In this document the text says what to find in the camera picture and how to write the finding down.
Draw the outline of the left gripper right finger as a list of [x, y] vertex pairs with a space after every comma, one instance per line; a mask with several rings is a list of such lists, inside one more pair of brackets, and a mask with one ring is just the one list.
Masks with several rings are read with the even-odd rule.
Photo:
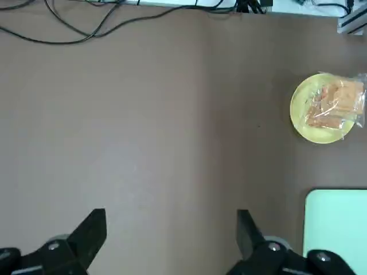
[[278, 240], [265, 239], [248, 210], [237, 210], [236, 242], [242, 259], [229, 274], [354, 274], [338, 254], [310, 250], [297, 254]]

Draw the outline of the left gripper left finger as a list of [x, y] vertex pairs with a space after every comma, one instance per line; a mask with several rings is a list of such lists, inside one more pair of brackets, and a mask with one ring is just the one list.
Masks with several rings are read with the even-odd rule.
[[88, 274], [107, 238], [105, 209], [94, 209], [70, 234], [55, 237], [32, 253], [1, 248], [1, 274]]

